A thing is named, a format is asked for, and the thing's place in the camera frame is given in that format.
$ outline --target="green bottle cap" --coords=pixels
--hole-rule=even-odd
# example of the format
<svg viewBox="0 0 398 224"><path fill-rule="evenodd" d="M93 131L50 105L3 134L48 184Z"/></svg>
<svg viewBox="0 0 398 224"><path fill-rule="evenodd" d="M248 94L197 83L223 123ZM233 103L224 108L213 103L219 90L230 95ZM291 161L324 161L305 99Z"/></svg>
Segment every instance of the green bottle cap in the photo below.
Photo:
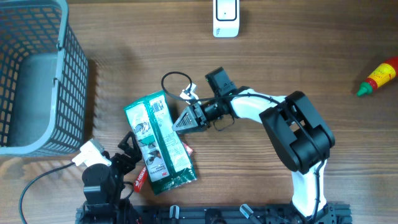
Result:
<svg viewBox="0 0 398 224"><path fill-rule="evenodd" d="M373 92L372 86L367 82L362 82L356 95L357 96L369 95L372 92Z"/></svg>

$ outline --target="wooden table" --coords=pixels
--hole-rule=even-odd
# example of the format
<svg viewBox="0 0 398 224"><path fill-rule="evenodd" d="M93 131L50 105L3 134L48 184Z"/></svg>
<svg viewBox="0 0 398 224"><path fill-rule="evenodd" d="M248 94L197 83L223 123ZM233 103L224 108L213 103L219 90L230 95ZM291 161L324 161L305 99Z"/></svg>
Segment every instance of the wooden table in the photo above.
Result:
<svg viewBox="0 0 398 224"><path fill-rule="evenodd" d="M189 74L199 96L211 96L204 76L224 66L237 86L306 93L336 137L326 198L351 204L355 223L396 223L398 83L364 98L354 93L398 54L397 7L396 1L242 1L239 36L216 39L208 1L71 4L70 24L90 60L87 135L111 154L119 151L131 129L123 106L159 91L162 75L173 70ZM174 93L186 85L178 76L167 80ZM184 106L170 100L178 112ZM211 128L182 139L195 150L198 180L157 197L146 184L131 197L134 205L290 202L290 171L261 124L240 119L223 132ZM0 222L20 223L17 202L28 181L72 157L0 158ZM83 170L71 167L34 184L24 200L27 221L74 223L85 200Z"/></svg>

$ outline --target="teal package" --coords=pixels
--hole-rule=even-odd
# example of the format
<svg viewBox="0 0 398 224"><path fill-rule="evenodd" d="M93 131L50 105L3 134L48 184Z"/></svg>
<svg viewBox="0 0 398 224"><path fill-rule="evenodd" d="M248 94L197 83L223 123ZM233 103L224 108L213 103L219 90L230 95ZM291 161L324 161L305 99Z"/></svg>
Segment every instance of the teal package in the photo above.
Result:
<svg viewBox="0 0 398 224"><path fill-rule="evenodd" d="M124 108L147 167L150 185L160 194L197 179L177 133L164 91L144 96Z"/></svg>

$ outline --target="basket bottom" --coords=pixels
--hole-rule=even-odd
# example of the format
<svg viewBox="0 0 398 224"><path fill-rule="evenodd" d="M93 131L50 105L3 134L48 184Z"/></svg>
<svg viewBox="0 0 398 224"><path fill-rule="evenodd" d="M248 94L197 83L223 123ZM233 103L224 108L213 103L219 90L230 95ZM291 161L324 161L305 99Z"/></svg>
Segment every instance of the basket bottom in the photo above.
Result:
<svg viewBox="0 0 398 224"><path fill-rule="evenodd" d="M56 69L57 53L32 55L22 62L8 146L28 146L43 136L50 122Z"/></svg>

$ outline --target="gray basket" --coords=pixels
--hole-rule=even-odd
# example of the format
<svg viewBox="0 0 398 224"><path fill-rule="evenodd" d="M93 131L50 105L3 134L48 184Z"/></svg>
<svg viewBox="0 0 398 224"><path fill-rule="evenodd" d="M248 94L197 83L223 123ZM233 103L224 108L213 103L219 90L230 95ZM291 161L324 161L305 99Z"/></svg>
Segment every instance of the gray basket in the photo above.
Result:
<svg viewBox="0 0 398 224"><path fill-rule="evenodd" d="M88 62L65 0L0 1L0 74L0 155L78 150Z"/></svg>

